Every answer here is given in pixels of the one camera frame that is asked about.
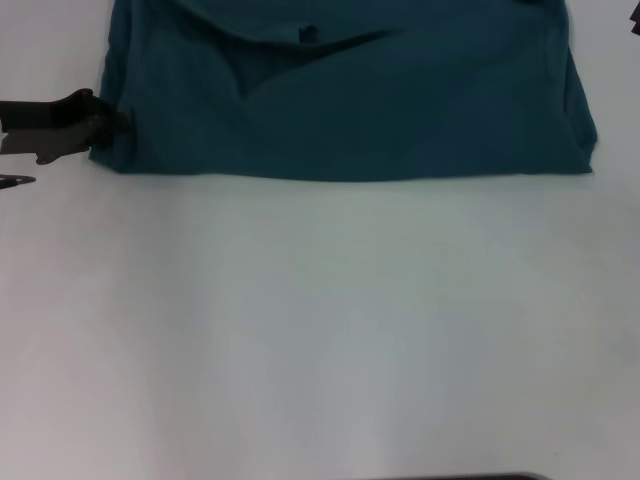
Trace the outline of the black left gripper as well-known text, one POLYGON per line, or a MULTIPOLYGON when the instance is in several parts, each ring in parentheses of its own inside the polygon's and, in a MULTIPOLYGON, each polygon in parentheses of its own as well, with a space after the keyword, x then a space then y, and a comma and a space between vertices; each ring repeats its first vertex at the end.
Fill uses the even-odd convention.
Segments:
POLYGON ((1 153, 34 154, 47 165, 61 157, 110 147, 118 134, 134 134, 135 119, 90 89, 51 102, 1 103, 1 153))

